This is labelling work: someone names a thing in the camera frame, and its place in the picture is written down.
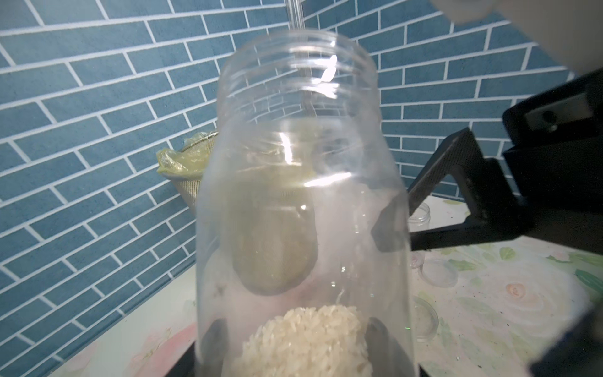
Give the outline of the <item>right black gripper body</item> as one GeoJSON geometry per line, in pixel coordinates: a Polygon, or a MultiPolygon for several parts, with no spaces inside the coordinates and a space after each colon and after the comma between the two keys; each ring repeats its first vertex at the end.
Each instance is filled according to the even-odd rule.
{"type": "Polygon", "coordinates": [[[528,98],[502,122],[526,236],[601,254],[602,71],[528,98]]]}

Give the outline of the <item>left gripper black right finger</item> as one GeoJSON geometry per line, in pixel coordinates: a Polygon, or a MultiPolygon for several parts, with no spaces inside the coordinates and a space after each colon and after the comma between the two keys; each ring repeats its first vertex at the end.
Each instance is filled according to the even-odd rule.
{"type": "Polygon", "coordinates": [[[370,317],[367,322],[366,343],[373,377],[416,375],[414,362],[378,318],[370,317]]]}

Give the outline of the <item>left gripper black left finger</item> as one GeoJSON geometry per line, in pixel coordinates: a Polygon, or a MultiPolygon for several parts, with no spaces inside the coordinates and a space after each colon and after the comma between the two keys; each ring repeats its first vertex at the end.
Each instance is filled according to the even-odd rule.
{"type": "Polygon", "coordinates": [[[227,320],[215,320],[207,329],[196,350],[199,355],[195,362],[195,376],[220,377],[229,351],[227,320]]]}

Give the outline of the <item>red lidded rice jar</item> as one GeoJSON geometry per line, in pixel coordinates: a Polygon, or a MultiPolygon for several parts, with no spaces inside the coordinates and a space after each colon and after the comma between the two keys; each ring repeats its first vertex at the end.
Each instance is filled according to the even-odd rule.
{"type": "Polygon", "coordinates": [[[372,376],[370,317],[418,375],[407,192],[377,83],[329,31],[264,36],[225,64],[196,201],[195,351],[226,319],[221,376],[372,376]]]}

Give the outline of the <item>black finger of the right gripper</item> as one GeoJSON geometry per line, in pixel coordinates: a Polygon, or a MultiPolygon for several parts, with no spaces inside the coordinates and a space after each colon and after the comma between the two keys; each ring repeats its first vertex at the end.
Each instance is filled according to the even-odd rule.
{"type": "Polygon", "coordinates": [[[514,240],[524,234],[528,219],[499,163],[484,157],[468,129],[445,138],[428,160],[408,189],[409,210],[415,211],[448,175],[470,215],[460,224],[413,232],[413,251],[514,240]]]}

